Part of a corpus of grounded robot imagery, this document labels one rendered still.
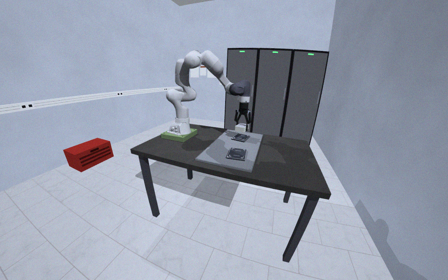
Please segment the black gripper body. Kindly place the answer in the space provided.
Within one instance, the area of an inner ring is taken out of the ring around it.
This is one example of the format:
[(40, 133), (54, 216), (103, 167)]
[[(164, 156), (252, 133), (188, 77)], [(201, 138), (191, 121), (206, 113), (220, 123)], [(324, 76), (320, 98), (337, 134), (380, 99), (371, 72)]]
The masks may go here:
[(244, 115), (244, 113), (243, 113), (244, 111), (245, 111), (245, 114), (248, 113), (248, 105), (249, 105), (249, 103), (241, 103), (240, 102), (239, 112), (242, 111), (241, 115)]

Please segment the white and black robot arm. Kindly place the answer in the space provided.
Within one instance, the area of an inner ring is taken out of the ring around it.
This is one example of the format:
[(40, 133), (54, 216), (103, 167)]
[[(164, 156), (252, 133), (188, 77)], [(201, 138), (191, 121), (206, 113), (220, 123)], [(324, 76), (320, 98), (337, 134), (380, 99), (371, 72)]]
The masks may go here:
[(222, 83), (227, 94), (238, 96), (238, 101), (248, 103), (250, 101), (250, 82), (241, 80), (231, 83), (223, 73), (222, 62), (210, 50), (203, 53), (198, 50), (189, 52), (184, 59), (178, 59), (175, 66), (175, 83), (182, 89), (171, 89), (166, 93), (166, 98), (173, 104), (176, 110), (175, 122), (170, 125), (167, 133), (185, 135), (191, 133), (189, 124), (189, 109), (181, 102), (193, 101), (197, 97), (196, 91), (189, 84), (189, 69), (204, 65)]

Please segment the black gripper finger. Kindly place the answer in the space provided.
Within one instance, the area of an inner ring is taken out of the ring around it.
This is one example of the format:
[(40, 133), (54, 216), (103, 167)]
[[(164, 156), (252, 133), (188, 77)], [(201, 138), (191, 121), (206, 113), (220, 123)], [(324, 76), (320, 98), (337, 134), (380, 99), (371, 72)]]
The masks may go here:
[(249, 123), (251, 123), (251, 112), (248, 111), (248, 117), (247, 117), (247, 114), (245, 114), (245, 111), (243, 113), (244, 113), (245, 119), (247, 121), (247, 128), (246, 128), (246, 131), (247, 131), (248, 130), (248, 125), (249, 125)]
[[(241, 113), (242, 113), (242, 111), (240, 111), (240, 114), (238, 116), (238, 111), (239, 110), (235, 110), (235, 119), (234, 119), (234, 121), (235, 121), (236, 125), (238, 125), (238, 121), (239, 121), (239, 119), (241, 117)], [(238, 119), (237, 119), (237, 117), (238, 117)]]

